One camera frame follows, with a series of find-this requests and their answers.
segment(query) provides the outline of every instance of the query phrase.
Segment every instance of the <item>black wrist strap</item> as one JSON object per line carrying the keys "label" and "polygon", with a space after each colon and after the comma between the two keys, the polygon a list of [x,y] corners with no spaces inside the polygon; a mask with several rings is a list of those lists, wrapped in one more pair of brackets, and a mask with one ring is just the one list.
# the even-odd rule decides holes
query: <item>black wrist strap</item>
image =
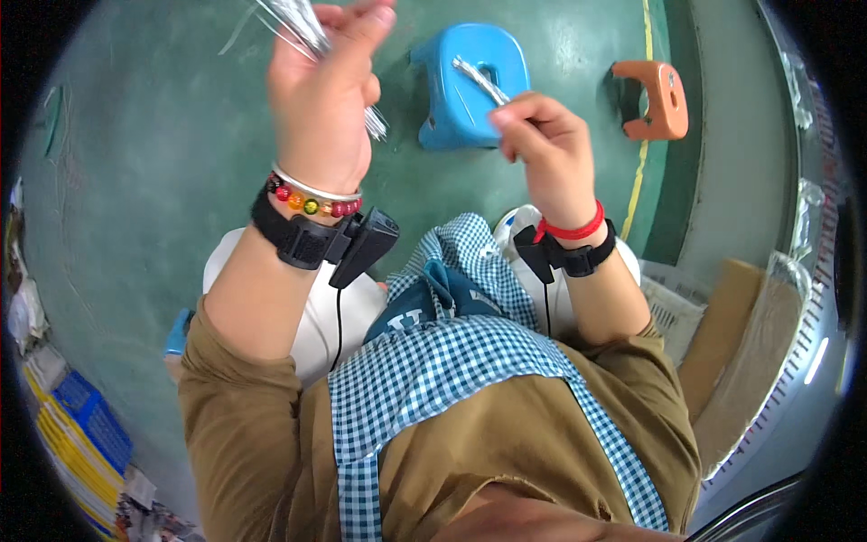
{"label": "black wrist strap", "polygon": [[605,219],[605,224],[608,226],[608,235],[596,248],[586,245],[567,251],[550,233],[546,233],[538,243],[533,243],[536,228],[531,225],[515,236],[515,248],[518,249],[521,259],[544,284],[554,282],[552,267],[554,269],[563,267],[570,277],[587,277],[592,275],[614,251],[617,235],[614,224],[608,219]]}
{"label": "black wrist strap", "polygon": [[335,226],[321,225],[299,214],[287,219],[268,200],[263,187],[250,209],[253,225],[277,248],[277,256],[285,263],[313,271],[323,260],[336,264],[352,240],[347,228],[352,217],[346,216]]}
{"label": "black wrist strap", "polygon": [[[567,275],[570,277],[587,277],[588,275],[592,275],[596,271],[596,268],[608,259],[608,256],[614,251],[616,245],[614,224],[608,219],[605,219],[605,224],[608,226],[608,235],[605,236],[602,244],[595,248],[585,245],[567,251],[550,234],[546,235],[546,237],[550,238],[549,242],[557,243],[557,246],[560,248],[559,251],[553,252],[559,252],[563,255],[562,267]],[[560,263],[560,261],[552,261],[551,266],[554,269],[558,269],[561,267]]]}

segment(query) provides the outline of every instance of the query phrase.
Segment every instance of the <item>white plastic crate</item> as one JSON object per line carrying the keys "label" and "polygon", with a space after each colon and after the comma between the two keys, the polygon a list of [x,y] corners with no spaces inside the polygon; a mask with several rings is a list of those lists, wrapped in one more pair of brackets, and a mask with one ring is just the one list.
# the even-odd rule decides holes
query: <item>white plastic crate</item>
{"label": "white plastic crate", "polygon": [[707,308],[708,288],[670,265],[642,260],[641,267],[642,292],[665,337],[665,353],[680,367]]}

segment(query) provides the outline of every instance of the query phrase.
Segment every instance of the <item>blue plastic crate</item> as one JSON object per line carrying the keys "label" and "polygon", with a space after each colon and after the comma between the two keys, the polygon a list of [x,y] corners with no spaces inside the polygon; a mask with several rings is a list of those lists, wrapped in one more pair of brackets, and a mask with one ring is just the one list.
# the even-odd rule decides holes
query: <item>blue plastic crate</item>
{"label": "blue plastic crate", "polygon": [[123,476],[133,456],[133,443],[100,392],[77,371],[72,371],[51,393],[78,422],[108,464]]}

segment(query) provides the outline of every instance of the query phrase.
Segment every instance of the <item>black cable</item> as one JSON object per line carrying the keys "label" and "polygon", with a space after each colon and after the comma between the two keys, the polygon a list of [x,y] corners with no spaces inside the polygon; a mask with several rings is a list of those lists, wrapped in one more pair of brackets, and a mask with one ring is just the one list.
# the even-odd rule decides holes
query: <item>black cable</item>
{"label": "black cable", "polygon": [[340,294],[343,293],[343,290],[337,291],[337,355],[334,356],[334,361],[331,363],[331,369],[328,372],[334,370],[337,367],[337,360],[340,359],[340,352],[343,350],[343,320],[340,316]]}
{"label": "black cable", "polygon": [[542,283],[542,289],[544,290],[545,332],[548,336],[551,336],[551,308],[548,306],[548,284]]}

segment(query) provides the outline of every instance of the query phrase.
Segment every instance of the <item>yellow line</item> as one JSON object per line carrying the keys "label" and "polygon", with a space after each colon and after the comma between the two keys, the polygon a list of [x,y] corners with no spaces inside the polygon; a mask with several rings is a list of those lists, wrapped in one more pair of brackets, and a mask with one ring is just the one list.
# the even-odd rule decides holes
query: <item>yellow line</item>
{"label": "yellow line", "polygon": [[[648,0],[642,0],[644,8],[644,54],[648,60],[653,60],[653,30],[650,25],[650,6]],[[624,241],[629,237],[629,230],[632,229],[632,219],[636,215],[638,207],[638,196],[642,192],[642,181],[644,180],[644,164],[648,158],[648,141],[643,140],[641,148],[638,150],[638,169],[636,169],[636,180],[632,183],[632,194],[629,196],[629,208],[626,212],[626,219],[623,221],[623,227],[620,228],[620,238]]]}

